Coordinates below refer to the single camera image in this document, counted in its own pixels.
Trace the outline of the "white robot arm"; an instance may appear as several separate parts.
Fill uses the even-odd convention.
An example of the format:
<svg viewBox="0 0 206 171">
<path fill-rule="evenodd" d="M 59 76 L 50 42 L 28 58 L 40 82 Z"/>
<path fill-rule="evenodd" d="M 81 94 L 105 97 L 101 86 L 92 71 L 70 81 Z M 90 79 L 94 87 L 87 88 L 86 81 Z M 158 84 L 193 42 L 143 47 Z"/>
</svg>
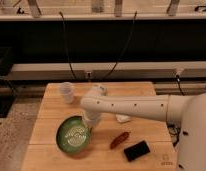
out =
<svg viewBox="0 0 206 171">
<path fill-rule="evenodd" d="M 108 96 L 93 86 L 80 102 L 83 120 L 94 126 L 102 113 L 121 114 L 181 127 L 176 171 L 206 171 L 206 93 L 194 96 Z"/>
</svg>

